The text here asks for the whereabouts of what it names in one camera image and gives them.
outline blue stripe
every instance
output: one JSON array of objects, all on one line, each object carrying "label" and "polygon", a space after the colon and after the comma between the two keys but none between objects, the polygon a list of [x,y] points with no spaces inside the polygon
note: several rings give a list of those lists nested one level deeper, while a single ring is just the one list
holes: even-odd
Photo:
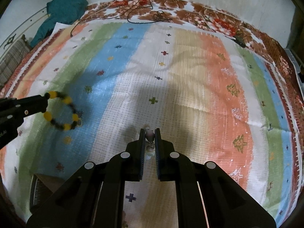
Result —
[{"label": "blue stripe", "polygon": [[[132,31],[128,30],[129,27],[130,24],[123,23],[96,56],[92,57],[84,73],[77,79],[71,80],[67,94],[74,100],[76,109],[83,111],[83,126],[64,132],[50,128],[50,133],[41,147],[44,152],[40,153],[40,158],[44,159],[41,160],[38,172],[67,179],[86,162],[99,123],[112,96],[117,76],[125,70],[130,57],[136,51],[150,25],[133,25]],[[108,61],[109,56],[113,56],[113,60]],[[97,75],[99,71],[104,71],[104,74]],[[86,86],[92,88],[91,93],[85,91]],[[69,123],[71,110],[64,106],[58,112],[57,120]],[[70,144],[63,143],[66,136],[71,137]],[[55,168],[58,162],[64,166],[61,172]]]},{"label": "blue stripe", "polygon": [[273,100],[273,103],[275,105],[275,109],[277,112],[277,116],[280,123],[280,128],[274,128],[274,129],[281,129],[281,137],[282,137],[282,147],[283,147],[283,183],[282,183],[282,192],[281,192],[281,201],[278,209],[278,213],[275,217],[275,221],[278,226],[280,226],[284,220],[285,214],[288,211],[288,204],[291,200],[291,183],[292,183],[292,146],[291,146],[291,132],[289,128],[289,124],[287,122],[287,116],[284,110],[283,103],[281,101],[281,98],[278,94],[276,84],[274,80],[272,79],[268,69],[265,66],[265,63],[258,58],[256,55],[253,55],[257,65],[262,70],[264,74],[264,78],[267,82],[268,90],[271,94],[271,98]]}]

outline silver screw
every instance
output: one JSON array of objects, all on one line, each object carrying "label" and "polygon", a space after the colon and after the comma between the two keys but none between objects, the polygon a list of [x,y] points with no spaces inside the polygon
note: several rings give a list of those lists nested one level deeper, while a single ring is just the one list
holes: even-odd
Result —
[{"label": "silver screw", "polygon": [[123,158],[123,159],[127,159],[128,157],[130,157],[130,154],[128,152],[123,152],[120,154],[120,156]]},{"label": "silver screw", "polygon": [[94,163],[93,163],[93,162],[87,162],[87,163],[85,164],[85,168],[86,168],[87,170],[92,169],[93,167],[94,167]]},{"label": "silver screw", "polygon": [[207,163],[207,167],[209,168],[209,169],[214,169],[215,168],[215,163],[214,162],[208,162]]},{"label": "silver screw", "polygon": [[170,153],[170,157],[176,159],[176,158],[179,157],[179,153],[178,152],[172,152],[172,153]]}]

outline wire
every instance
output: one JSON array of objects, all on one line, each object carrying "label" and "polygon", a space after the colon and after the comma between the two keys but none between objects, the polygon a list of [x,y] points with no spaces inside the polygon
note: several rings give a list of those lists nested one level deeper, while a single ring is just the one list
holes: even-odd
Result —
[{"label": "wire", "polygon": [[[107,7],[105,8],[102,8],[98,11],[96,11],[95,13],[91,14],[90,16],[88,16],[87,18],[83,19],[83,20],[80,20],[77,22],[77,24],[72,28],[71,32],[70,32],[70,37],[73,37],[73,31],[74,29],[76,28],[76,26],[78,26],[80,23],[86,21],[87,19],[89,18],[95,18],[95,19],[114,19],[114,18],[117,18],[117,17],[120,17],[123,15],[123,13],[117,15],[117,16],[114,16],[114,17],[92,17],[93,15],[99,13],[100,11],[102,10],[106,10],[108,7],[110,7],[111,5],[113,5],[117,0],[114,0],[113,2],[111,2]],[[140,2],[140,0],[138,0],[135,4],[133,4],[127,11],[125,11],[124,13],[128,12],[130,10],[130,12],[127,14],[127,21],[131,24],[152,24],[152,23],[156,23],[156,22],[162,22],[162,21],[170,21],[172,19],[170,18],[165,18],[162,14],[164,13],[164,11],[162,10],[159,10],[159,11],[156,11],[157,13],[153,15],[153,19],[154,21],[151,21],[151,22],[131,22],[130,21],[130,18],[129,18],[129,15],[131,12],[135,11],[136,9],[141,9],[141,8],[149,8],[151,10],[153,10],[153,4],[151,2],[151,0],[149,0],[149,3],[150,3],[150,6],[141,6],[141,7],[136,7],[134,9],[132,9],[135,5],[137,5],[138,3]]]}]

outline bed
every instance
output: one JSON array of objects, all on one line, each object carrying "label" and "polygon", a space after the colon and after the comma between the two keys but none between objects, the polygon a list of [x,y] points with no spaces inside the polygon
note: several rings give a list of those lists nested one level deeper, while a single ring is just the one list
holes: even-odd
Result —
[{"label": "bed", "polygon": [[[16,214],[31,215],[33,174],[66,180],[148,126],[192,161],[215,161],[281,225],[303,187],[303,94],[293,64],[278,42],[227,11],[151,2],[89,5],[80,22],[57,24],[2,88],[0,97],[18,99],[66,93],[81,118],[65,132],[42,114],[28,117],[0,151]],[[48,110],[61,122],[71,117],[57,101]],[[123,227],[177,227],[174,183],[157,181],[153,152],[144,165],[143,180],[126,183],[136,201],[125,200]]]}]

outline plaid fabric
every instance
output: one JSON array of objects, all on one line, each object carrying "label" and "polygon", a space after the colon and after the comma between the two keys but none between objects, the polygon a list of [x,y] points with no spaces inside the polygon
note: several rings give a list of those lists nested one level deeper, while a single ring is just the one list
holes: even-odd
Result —
[{"label": "plaid fabric", "polygon": [[24,36],[18,39],[0,61],[0,89],[10,79],[22,59],[30,52]]}]

